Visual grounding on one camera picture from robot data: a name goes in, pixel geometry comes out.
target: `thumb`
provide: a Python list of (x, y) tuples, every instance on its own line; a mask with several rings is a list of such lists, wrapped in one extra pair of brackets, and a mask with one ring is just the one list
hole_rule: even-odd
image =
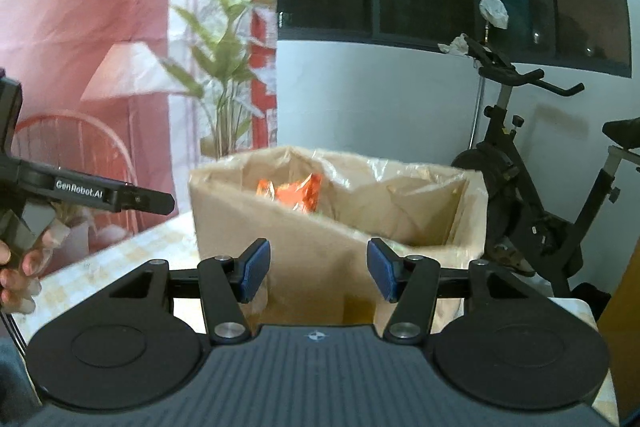
[(7, 264), (11, 259), (11, 251), (9, 247), (0, 241), (0, 264)]

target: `white wall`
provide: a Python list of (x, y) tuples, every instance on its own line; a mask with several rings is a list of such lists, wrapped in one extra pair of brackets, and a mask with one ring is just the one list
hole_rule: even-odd
[[(628, 0), (632, 78), (545, 67), (546, 79), (586, 90), (565, 99), (514, 90), (510, 109), (526, 123), (516, 138), (547, 209), (575, 219), (607, 155), (609, 120), (640, 116), (640, 0)], [(470, 61), (430, 52), (345, 44), (278, 44), (278, 141), (403, 161), (449, 164), (466, 148), (478, 76)], [(522, 66), (522, 71), (534, 69)], [(488, 84), (485, 103), (494, 103)], [(613, 291), (640, 235), (640, 174), (623, 164), (616, 204), (603, 206), (583, 242), (586, 280)]]

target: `yellow and white tablecloth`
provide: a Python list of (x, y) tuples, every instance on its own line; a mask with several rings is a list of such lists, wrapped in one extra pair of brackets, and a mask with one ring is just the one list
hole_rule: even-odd
[[(229, 252), (237, 256), (241, 252)], [(42, 292), (36, 297), (36, 311), (14, 315), (28, 343), (44, 324), (90, 297), (150, 259), (166, 259), (172, 270), (195, 268), (200, 261), (191, 213), (182, 214), (154, 229), (103, 250), (80, 263), (68, 266), (42, 280)], [(578, 299), (554, 302), (596, 328), (589, 306)], [(198, 333), (204, 333), (204, 321), (198, 299), (175, 299), (174, 314)], [(616, 396), (610, 373), (593, 404), (614, 425), (619, 424)]]

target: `exercise bike seat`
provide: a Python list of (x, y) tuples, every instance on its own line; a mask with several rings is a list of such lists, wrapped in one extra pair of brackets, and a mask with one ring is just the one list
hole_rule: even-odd
[(640, 147), (640, 118), (607, 122), (602, 132), (623, 149)]

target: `brown paper bag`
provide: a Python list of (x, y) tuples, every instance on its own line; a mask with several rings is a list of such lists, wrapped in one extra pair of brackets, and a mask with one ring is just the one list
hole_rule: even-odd
[[(279, 185), (322, 174), (316, 214), (255, 195), (262, 178)], [(487, 194), (482, 174), (402, 164), (347, 153), (278, 147), (230, 156), (191, 172), (201, 259), (239, 256), (256, 238), (271, 243), (271, 268), (244, 312), (252, 324), (386, 325), (366, 264), (367, 241), (382, 237), (398, 255), (419, 253), (465, 268), (484, 248)], [(432, 331), (458, 311), (436, 307)]]

